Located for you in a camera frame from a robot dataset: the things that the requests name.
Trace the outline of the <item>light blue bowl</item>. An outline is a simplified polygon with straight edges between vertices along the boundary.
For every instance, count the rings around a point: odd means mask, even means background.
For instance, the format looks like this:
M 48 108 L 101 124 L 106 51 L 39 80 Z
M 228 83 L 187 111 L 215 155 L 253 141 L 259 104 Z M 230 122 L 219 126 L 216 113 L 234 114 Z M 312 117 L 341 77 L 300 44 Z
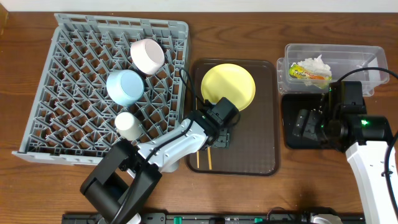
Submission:
M 132 70 L 110 72 L 106 81 L 109 97 L 118 105 L 131 106 L 144 94 L 141 76 Z

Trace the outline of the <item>green snack wrapper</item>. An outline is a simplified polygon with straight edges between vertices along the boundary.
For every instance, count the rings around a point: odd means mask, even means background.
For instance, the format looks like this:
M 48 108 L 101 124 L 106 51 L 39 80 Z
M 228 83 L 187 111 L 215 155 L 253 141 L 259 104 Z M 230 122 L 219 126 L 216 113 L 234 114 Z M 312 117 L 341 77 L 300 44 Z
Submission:
M 299 80 L 303 80 L 306 86 L 316 86 L 320 89 L 325 88 L 329 81 L 331 80 L 331 76 L 329 75 L 319 75 L 314 72 L 311 72 L 300 65 L 294 63 L 289 68 L 289 75 L 292 78 L 296 78 Z

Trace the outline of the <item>wooden chopstick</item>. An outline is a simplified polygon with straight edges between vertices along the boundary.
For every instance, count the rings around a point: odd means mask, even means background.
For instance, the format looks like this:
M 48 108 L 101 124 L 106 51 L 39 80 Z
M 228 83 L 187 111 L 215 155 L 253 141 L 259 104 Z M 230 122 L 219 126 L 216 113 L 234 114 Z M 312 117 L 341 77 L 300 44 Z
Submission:
M 211 147 L 207 148 L 207 154 L 208 154 L 208 168 L 209 170 L 212 170 L 212 159 L 211 159 Z
M 197 108 L 198 108 L 198 100 L 196 100 L 196 103 L 195 103 L 195 109 L 197 109 Z M 199 151 L 196 152 L 196 159 L 197 159 L 197 169 L 199 169 L 200 168 L 200 152 Z

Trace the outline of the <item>white tissue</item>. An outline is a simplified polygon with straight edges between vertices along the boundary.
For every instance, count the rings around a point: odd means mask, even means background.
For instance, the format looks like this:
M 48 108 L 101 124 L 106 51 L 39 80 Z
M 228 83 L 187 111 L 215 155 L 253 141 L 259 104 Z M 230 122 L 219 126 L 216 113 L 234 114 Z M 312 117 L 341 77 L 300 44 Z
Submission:
M 299 61 L 297 64 L 316 75 L 324 77 L 332 76 L 331 68 L 323 62 L 322 55 L 316 58 L 306 58 L 305 60 Z

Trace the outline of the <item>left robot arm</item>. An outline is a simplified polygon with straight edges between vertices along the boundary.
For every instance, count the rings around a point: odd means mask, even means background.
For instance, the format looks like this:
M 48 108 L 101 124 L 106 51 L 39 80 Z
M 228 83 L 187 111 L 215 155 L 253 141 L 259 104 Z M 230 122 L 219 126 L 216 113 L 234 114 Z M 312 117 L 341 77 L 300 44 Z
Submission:
M 192 111 L 181 124 L 149 142 L 118 141 L 80 187 L 107 223 L 128 223 L 143 208 L 164 172 L 188 154 L 211 146 L 239 110 L 223 97 Z

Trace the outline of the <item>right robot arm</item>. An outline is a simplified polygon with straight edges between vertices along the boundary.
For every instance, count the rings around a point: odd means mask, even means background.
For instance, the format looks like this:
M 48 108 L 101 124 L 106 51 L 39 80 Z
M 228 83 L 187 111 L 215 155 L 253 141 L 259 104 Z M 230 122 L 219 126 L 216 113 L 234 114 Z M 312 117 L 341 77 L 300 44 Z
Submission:
M 358 186 L 367 223 L 397 223 L 397 168 L 386 117 L 367 113 L 359 81 L 331 83 L 324 94 L 293 94 L 290 134 L 296 148 L 335 149 L 346 156 Z

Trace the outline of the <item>white cup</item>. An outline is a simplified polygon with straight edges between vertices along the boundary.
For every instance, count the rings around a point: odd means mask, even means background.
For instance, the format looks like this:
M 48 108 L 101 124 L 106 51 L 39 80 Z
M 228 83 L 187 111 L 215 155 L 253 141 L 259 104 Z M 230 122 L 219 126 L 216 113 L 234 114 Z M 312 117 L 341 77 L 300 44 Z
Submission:
M 114 124 L 121 137 L 129 141 L 135 141 L 143 134 L 140 128 L 141 122 L 129 112 L 119 113 Z

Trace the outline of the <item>pink bowl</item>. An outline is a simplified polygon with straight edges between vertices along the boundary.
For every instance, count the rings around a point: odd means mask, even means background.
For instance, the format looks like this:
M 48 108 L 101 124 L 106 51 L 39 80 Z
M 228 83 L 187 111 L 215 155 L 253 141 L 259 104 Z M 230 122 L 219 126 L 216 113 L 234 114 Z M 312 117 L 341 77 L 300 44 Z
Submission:
M 165 63 L 164 51 L 153 39 L 133 42 L 130 54 L 135 66 L 148 75 L 154 75 Z

